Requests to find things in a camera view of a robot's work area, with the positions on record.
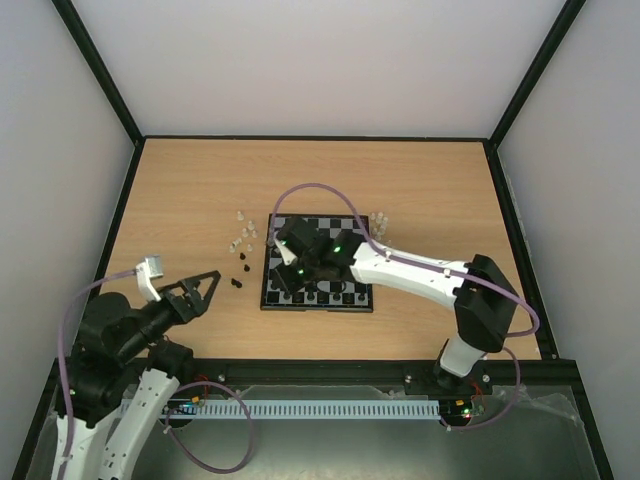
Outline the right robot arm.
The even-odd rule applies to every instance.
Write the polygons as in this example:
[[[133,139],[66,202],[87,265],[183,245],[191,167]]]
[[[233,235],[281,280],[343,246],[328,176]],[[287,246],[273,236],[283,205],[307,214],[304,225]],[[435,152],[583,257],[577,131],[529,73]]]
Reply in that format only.
[[[269,243],[280,254],[272,279],[293,295],[322,281],[380,285],[411,293],[455,314],[456,333],[446,340],[433,376],[445,390],[460,390],[476,363],[502,350],[515,313],[515,291],[496,263],[437,260],[385,247],[362,227],[331,235],[300,216],[272,216]]]

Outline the black aluminium frame rail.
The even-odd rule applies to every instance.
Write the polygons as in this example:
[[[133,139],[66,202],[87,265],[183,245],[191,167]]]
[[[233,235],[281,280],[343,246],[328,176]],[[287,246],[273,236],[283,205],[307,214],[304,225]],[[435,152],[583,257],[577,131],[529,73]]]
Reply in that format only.
[[[237,360],[195,358],[179,377],[217,381],[231,389],[250,386],[371,386],[387,391],[400,388],[408,395],[438,399],[469,398],[477,390],[488,395],[497,386],[512,386],[516,379],[527,387],[567,386],[582,392],[584,386],[573,360],[481,361],[465,380],[441,386],[433,373],[433,360],[323,361]]]

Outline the black and silver chessboard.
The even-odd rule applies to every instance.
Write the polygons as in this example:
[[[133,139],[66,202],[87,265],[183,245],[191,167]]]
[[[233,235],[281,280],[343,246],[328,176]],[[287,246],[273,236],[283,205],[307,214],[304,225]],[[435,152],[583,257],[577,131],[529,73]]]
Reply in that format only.
[[[335,239],[342,231],[362,233],[352,215],[308,214],[303,218],[319,233],[327,234],[331,239]],[[369,284],[324,280],[305,285],[294,294],[285,292],[274,283],[274,272],[281,263],[282,258],[275,245],[267,243],[260,294],[261,310],[373,312],[373,287]]]

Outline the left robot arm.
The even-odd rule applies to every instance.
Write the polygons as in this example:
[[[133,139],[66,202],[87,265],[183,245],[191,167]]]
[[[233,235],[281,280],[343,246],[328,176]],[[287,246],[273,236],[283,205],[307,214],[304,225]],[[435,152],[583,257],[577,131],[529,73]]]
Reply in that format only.
[[[128,479],[169,399],[194,378],[194,352],[167,339],[210,307],[221,279],[213,270],[155,288],[159,268],[145,262],[100,278],[135,278],[145,299],[132,307],[125,295],[101,293],[85,307],[72,346],[66,322],[57,339],[59,394],[54,479]]]

